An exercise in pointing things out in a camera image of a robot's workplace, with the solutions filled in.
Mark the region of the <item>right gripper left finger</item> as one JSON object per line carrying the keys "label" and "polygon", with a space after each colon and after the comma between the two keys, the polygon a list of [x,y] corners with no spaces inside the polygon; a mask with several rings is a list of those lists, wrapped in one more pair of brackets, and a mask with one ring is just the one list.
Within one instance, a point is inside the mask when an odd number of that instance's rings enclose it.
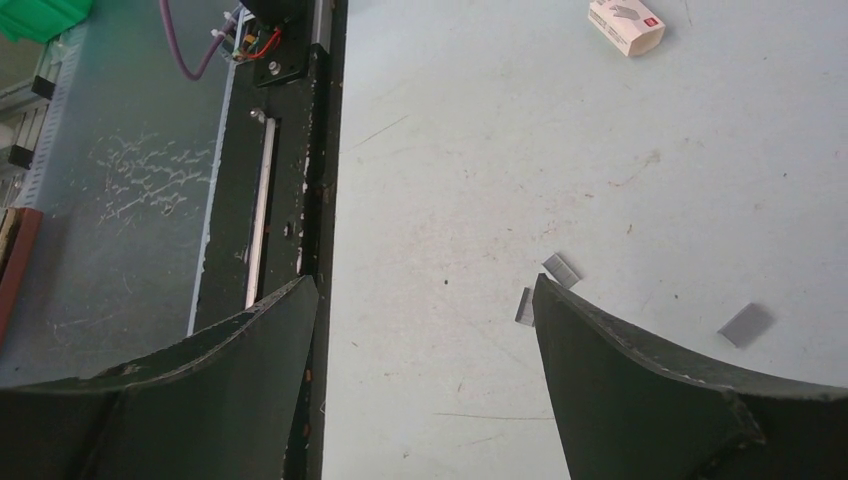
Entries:
{"label": "right gripper left finger", "polygon": [[303,277],[90,378],[1,392],[5,479],[278,479],[319,295]]}

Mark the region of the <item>grey staple strip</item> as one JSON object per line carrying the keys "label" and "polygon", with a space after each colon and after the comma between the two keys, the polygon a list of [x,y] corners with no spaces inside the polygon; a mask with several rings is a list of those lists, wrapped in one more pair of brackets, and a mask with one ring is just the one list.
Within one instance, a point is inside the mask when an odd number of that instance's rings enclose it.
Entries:
{"label": "grey staple strip", "polygon": [[736,349],[746,349],[775,323],[774,315],[759,303],[749,303],[727,321],[717,333]]}
{"label": "grey staple strip", "polygon": [[527,287],[523,289],[515,316],[515,322],[531,328],[535,327],[532,288]]}
{"label": "grey staple strip", "polygon": [[571,289],[581,280],[580,275],[559,253],[553,253],[542,263],[542,267],[565,289]]}

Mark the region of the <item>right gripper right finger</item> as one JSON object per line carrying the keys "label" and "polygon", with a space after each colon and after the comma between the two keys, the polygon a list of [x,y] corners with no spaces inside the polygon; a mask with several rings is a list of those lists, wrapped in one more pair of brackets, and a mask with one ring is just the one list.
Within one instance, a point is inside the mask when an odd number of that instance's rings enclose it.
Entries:
{"label": "right gripper right finger", "polygon": [[533,314],[574,479],[843,479],[847,392],[686,349],[540,275]]}

